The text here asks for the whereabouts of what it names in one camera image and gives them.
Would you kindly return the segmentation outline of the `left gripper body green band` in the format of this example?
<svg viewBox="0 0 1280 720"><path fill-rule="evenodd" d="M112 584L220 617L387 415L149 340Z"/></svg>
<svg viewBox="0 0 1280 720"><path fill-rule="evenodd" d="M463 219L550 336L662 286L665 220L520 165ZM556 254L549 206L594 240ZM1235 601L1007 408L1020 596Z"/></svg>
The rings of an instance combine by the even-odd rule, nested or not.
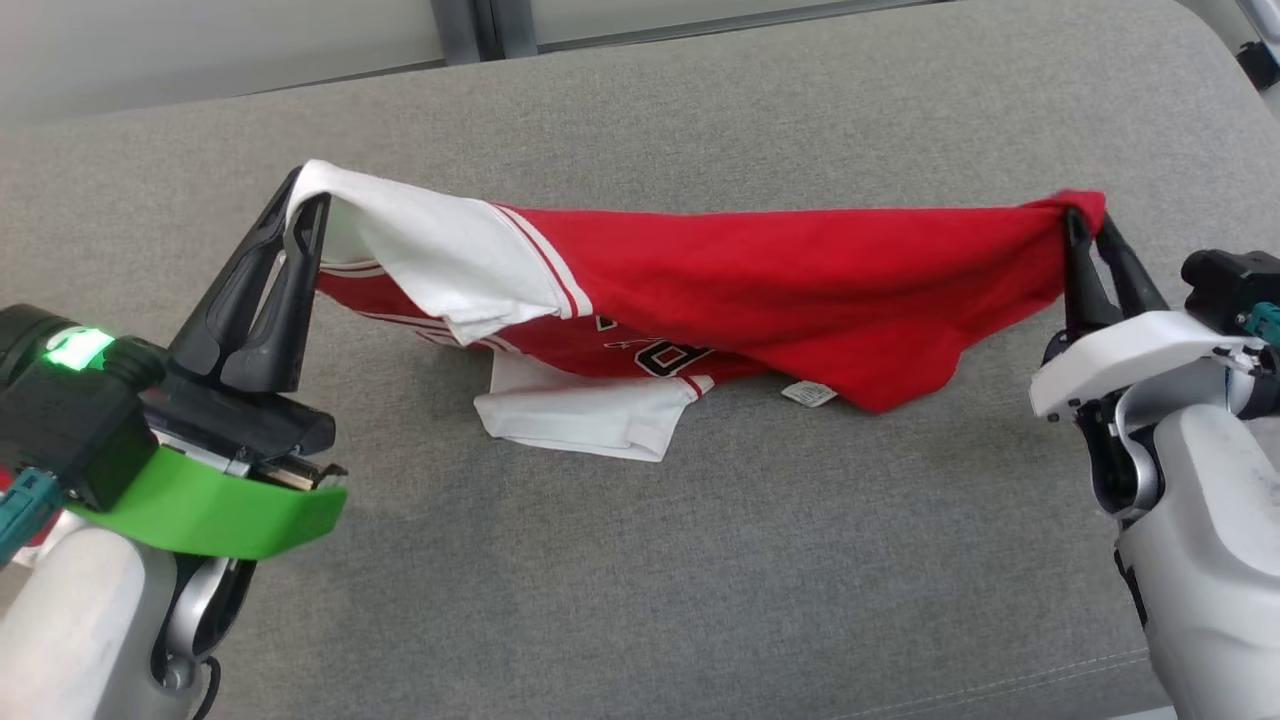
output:
<svg viewBox="0 0 1280 720"><path fill-rule="evenodd" d="M65 366L102 372L109 356L164 377L141 395L156 448L115 475L104 503L74 489L67 511L174 553L273 559L328 536L346 510L346 470L312 461L329 450L332 415L280 395L246 395L180 374L154 345L69 345Z"/></svg>

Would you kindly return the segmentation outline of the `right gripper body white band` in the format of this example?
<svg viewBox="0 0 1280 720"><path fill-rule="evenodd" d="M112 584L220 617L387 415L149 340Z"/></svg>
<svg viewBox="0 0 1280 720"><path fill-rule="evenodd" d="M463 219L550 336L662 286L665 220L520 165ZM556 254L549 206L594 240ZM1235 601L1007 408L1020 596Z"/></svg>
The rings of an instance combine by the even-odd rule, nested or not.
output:
<svg viewBox="0 0 1280 720"><path fill-rule="evenodd" d="M1039 418L1112 392L1132 418L1208 404L1240 413L1266 396L1265 343L1221 334L1176 311L1153 311L1097 331L1044 364L1030 383Z"/></svg>

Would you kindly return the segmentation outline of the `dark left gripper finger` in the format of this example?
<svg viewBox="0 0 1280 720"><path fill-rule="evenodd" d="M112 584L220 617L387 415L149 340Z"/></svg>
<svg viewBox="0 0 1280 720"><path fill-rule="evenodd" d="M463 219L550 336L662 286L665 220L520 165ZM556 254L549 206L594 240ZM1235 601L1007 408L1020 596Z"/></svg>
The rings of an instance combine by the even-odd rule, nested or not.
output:
<svg viewBox="0 0 1280 720"><path fill-rule="evenodd" d="M225 386L221 366L241 346L280 265L270 241L289 217L291 193L301 173L294 168L238 243L195 310L170 342L172 364L205 386Z"/></svg>
<svg viewBox="0 0 1280 720"><path fill-rule="evenodd" d="M306 199L271 238L280 268L239 347L221 366L225 386L246 393L297 389L305 357L332 196Z"/></svg>

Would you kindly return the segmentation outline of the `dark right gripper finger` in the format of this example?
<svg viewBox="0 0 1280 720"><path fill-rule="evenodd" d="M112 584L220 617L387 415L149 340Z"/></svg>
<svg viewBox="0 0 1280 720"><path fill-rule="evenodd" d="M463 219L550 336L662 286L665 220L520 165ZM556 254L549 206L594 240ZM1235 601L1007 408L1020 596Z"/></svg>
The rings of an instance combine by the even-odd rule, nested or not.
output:
<svg viewBox="0 0 1280 720"><path fill-rule="evenodd" d="M1105 217L1094 246L1108 268L1120 311L1126 319L1169 310L1169 302L1111 215Z"/></svg>
<svg viewBox="0 0 1280 720"><path fill-rule="evenodd" d="M1064 332L1066 336L1085 336L1121 322L1123 314L1110 302L1096 270L1091 255L1094 236L1087 218L1075 208L1069 208L1064 227Z"/></svg>

